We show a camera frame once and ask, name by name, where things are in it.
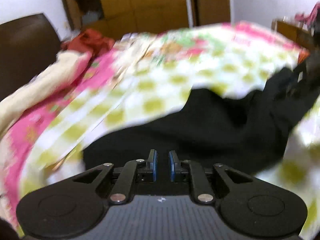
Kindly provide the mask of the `brown wooden door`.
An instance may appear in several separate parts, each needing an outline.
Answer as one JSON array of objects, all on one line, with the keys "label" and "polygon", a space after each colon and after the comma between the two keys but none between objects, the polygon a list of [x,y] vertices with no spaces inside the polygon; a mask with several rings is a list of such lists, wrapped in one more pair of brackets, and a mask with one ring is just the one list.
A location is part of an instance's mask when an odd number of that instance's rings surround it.
[{"label": "brown wooden door", "polygon": [[231,21],[229,0],[195,0],[197,25]]}]

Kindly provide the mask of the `rust red cloth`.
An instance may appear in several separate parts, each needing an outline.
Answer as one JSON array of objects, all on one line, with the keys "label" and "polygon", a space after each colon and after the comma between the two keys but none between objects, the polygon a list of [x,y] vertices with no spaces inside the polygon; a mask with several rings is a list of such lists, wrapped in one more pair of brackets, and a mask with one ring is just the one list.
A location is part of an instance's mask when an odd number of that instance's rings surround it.
[{"label": "rust red cloth", "polygon": [[93,57],[98,57],[110,51],[114,44],[114,39],[104,36],[97,30],[86,29],[70,41],[63,42],[61,49],[80,53],[90,52]]}]

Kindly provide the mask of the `red gold bag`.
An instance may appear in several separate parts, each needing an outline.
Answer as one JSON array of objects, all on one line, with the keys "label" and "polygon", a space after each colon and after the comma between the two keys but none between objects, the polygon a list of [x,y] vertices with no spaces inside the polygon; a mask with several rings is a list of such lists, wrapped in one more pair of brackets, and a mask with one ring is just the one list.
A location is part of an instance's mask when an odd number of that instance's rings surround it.
[{"label": "red gold bag", "polygon": [[302,49],[298,55],[298,64],[302,63],[308,56],[310,55],[310,51],[307,49]]}]

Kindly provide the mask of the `black pants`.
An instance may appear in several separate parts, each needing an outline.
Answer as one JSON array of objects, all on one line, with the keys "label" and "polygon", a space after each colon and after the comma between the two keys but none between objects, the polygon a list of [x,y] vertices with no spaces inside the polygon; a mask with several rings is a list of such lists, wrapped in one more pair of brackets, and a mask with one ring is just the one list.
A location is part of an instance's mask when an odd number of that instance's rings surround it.
[{"label": "black pants", "polygon": [[287,68],[268,79],[263,90],[239,100],[193,89],[178,112],[140,126],[107,134],[84,150],[87,169],[103,163],[124,166],[158,153],[153,191],[177,191],[170,181],[169,152],[205,168],[222,163],[255,174],[278,162],[289,135],[319,96],[319,71],[302,80]]}]

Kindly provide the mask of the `dark brown headboard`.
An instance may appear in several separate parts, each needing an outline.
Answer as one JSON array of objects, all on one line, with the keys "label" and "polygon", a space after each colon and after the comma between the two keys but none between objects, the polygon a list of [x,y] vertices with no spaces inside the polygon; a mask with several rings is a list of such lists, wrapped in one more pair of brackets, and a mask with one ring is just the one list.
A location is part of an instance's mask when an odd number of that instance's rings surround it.
[{"label": "dark brown headboard", "polygon": [[1,24],[0,98],[3,100],[54,63],[60,44],[44,14]]}]

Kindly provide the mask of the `wooden side table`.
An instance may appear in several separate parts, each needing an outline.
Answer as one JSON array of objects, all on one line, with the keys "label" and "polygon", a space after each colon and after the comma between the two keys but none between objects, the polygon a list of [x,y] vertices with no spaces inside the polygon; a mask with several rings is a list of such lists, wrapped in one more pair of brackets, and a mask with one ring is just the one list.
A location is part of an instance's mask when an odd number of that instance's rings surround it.
[{"label": "wooden side table", "polygon": [[295,42],[300,47],[308,50],[316,48],[312,32],[305,30],[300,23],[294,24],[281,19],[274,19],[271,29]]}]

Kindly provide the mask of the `pink clothes pile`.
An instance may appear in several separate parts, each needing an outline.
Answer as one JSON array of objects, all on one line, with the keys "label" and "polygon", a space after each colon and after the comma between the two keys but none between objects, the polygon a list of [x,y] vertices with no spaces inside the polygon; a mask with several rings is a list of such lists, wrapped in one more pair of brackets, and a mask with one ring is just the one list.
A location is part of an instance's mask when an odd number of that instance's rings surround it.
[{"label": "pink clothes pile", "polygon": [[315,6],[313,7],[310,14],[304,14],[304,13],[297,13],[294,17],[295,21],[305,24],[308,28],[311,28],[314,24],[318,11],[320,7],[320,2],[317,2]]}]

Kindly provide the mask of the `cream pink quilt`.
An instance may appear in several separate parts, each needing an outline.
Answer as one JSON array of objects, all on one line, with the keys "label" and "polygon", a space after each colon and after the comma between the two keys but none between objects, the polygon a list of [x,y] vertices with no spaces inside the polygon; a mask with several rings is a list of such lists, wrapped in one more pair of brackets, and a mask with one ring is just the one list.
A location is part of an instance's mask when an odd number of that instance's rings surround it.
[{"label": "cream pink quilt", "polygon": [[1,137],[23,112],[71,85],[86,69],[92,53],[61,51],[56,61],[28,84],[1,101]]}]

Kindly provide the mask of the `brown wooden wardrobe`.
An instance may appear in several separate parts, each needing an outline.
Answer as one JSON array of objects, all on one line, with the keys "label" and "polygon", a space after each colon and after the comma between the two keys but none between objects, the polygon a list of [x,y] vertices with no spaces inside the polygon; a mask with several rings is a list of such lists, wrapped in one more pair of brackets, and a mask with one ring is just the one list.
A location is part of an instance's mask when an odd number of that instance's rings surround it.
[{"label": "brown wooden wardrobe", "polygon": [[163,33],[192,27],[191,0],[100,0],[101,11],[80,11],[75,0],[62,0],[72,30],[89,28],[111,38],[127,33]]}]

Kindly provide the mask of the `colourful checkered bed sheet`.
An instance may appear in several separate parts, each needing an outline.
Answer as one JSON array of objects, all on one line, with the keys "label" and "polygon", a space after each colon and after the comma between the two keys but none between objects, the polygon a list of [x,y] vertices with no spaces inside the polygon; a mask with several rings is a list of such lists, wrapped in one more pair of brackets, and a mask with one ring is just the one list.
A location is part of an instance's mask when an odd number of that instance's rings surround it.
[{"label": "colourful checkered bed sheet", "polygon": [[[1,137],[4,208],[19,236],[18,201],[84,169],[84,150],[101,137],[180,111],[193,89],[239,100],[274,74],[298,66],[301,51],[248,22],[161,35],[129,34],[91,59],[68,87],[27,109]],[[291,131],[283,157],[255,173],[303,198],[303,239],[319,234],[319,98]]]}]

